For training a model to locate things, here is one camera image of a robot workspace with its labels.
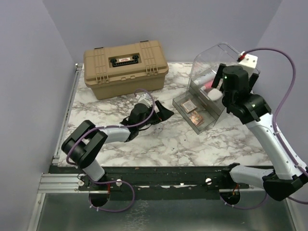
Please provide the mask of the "white egg-shaped sponge case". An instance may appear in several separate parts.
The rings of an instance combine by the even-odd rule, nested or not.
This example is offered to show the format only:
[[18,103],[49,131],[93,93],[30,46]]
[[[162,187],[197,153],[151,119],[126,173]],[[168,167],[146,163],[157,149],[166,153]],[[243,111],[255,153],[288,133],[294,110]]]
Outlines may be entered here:
[[207,92],[207,96],[211,101],[217,101],[223,96],[223,94],[218,89],[210,89]]

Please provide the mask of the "white spray bottle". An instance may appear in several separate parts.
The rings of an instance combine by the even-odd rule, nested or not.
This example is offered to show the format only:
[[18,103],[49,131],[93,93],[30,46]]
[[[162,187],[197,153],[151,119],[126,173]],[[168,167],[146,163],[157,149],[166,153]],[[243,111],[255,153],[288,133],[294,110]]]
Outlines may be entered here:
[[215,78],[216,74],[215,73],[208,73],[204,76],[198,77],[194,83],[196,85],[204,85],[205,83],[213,80]]

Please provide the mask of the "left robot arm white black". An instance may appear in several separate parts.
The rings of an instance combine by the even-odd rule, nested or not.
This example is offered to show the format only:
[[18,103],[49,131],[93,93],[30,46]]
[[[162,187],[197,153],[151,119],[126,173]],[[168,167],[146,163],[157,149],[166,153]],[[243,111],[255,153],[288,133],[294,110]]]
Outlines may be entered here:
[[63,142],[61,150],[73,163],[90,177],[90,185],[101,190],[106,185],[105,170],[100,166],[96,157],[102,146],[112,142],[129,142],[138,136],[140,131],[164,122],[174,115],[159,101],[154,107],[145,103],[137,103],[129,116],[118,126],[107,126],[98,129],[91,121],[83,121]]

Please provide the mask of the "clear acrylic makeup organizer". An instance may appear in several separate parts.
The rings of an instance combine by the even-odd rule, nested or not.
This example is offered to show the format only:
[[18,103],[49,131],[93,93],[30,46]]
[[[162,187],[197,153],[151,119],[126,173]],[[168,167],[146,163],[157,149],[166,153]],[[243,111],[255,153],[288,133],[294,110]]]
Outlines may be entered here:
[[[212,88],[203,91],[201,90],[203,85],[196,85],[194,81],[198,77],[204,76],[208,73],[216,74],[220,64],[225,64],[226,66],[238,65],[237,61],[240,53],[241,52],[237,51],[228,43],[219,43],[201,52],[194,59],[186,92],[174,98],[172,104],[197,134],[200,134],[222,121],[226,118],[227,112],[222,102],[223,96],[217,101],[211,101],[207,96],[207,92]],[[247,73],[247,83],[240,80],[238,83],[231,86],[231,91],[229,93],[231,99],[229,102],[240,102],[240,97],[243,97],[246,100],[249,95],[252,94],[252,92],[249,92],[249,78],[253,73],[260,74],[260,71],[256,66],[254,72],[248,71]],[[216,88],[221,91],[223,95],[224,77],[225,76],[223,75],[223,78],[220,80],[220,83]],[[192,100],[197,108],[190,113],[186,113],[181,104],[189,99]],[[204,122],[199,126],[195,126],[189,119],[190,114],[194,112],[200,114],[204,119]]]

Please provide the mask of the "orange eyeshadow palette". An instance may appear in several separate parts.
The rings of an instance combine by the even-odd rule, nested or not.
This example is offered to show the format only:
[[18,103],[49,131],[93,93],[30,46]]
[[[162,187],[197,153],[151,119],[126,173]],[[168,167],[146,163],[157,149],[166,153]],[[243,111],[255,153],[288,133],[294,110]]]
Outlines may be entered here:
[[191,113],[190,120],[195,126],[199,126],[204,122],[203,117],[197,112]]

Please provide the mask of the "labelled compact box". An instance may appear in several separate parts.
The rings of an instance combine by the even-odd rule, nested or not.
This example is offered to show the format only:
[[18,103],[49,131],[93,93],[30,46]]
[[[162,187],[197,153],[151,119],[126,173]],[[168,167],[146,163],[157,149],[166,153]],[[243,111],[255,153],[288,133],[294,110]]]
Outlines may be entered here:
[[197,108],[197,106],[192,102],[191,99],[181,104],[186,113],[190,113]]

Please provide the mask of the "pink tube with white cap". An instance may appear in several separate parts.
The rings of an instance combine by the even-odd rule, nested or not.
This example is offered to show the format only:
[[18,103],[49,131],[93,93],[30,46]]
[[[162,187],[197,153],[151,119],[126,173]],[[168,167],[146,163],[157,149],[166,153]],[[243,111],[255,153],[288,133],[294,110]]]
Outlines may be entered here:
[[201,90],[205,91],[205,90],[207,90],[207,89],[212,88],[212,84],[213,84],[212,81],[211,81],[211,82],[205,83],[205,84],[201,87]]

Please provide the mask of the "rose gold clear compact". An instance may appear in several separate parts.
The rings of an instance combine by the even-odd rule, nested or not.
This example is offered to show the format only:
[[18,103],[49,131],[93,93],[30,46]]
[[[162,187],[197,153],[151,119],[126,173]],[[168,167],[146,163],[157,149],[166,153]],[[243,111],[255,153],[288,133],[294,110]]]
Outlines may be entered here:
[[194,123],[194,124],[198,124],[199,123],[199,115],[194,112],[194,113],[191,113],[190,116],[189,116],[189,119]]

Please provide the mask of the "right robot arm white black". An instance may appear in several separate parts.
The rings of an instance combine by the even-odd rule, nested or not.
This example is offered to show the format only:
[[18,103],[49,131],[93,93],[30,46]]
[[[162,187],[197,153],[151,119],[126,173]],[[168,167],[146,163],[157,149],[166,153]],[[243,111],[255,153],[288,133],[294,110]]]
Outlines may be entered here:
[[279,130],[264,98],[251,93],[257,78],[258,74],[250,76],[240,65],[220,64],[213,84],[222,81],[222,103],[227,113],[239,118],[254,134],[273,168],[260,169],[234,163],[224,169],[221,183],[226,188],[237,183],[256,186],[264,189],[272,199],[282,201],[307,183],[308,166]]

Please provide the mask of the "tan plastic toolbox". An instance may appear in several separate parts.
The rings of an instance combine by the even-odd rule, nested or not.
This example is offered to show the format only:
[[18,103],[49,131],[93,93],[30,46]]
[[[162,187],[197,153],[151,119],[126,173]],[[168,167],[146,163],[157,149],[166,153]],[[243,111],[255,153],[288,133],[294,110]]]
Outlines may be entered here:
[[87,50],[83,59],[85,85],[98,100],[162,89],[169,71],[157,40]]

